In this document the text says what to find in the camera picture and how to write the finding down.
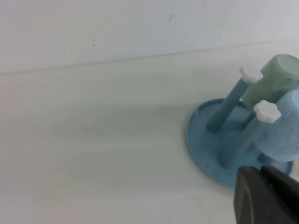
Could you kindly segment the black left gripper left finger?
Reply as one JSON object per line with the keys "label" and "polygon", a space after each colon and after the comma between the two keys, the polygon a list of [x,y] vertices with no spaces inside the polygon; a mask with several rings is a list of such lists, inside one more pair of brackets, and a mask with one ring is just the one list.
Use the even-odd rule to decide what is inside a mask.
{"label": "black left gripper left finger", "polygon": [[238,170],[234,211],[238,224],[284,223],[284,211],[265,178],[254,167],[241,167]]}

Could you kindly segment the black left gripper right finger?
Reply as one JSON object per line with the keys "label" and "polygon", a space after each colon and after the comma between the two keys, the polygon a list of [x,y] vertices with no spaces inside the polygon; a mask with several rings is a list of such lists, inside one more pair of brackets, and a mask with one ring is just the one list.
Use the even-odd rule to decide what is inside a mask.
{"label": "black left gripper right finger", "polygon": [[298,224],[299,182],[271,165],[262,166],[261,173],[279,201],[281,209],[288,214],[288,219],[292,219]]}

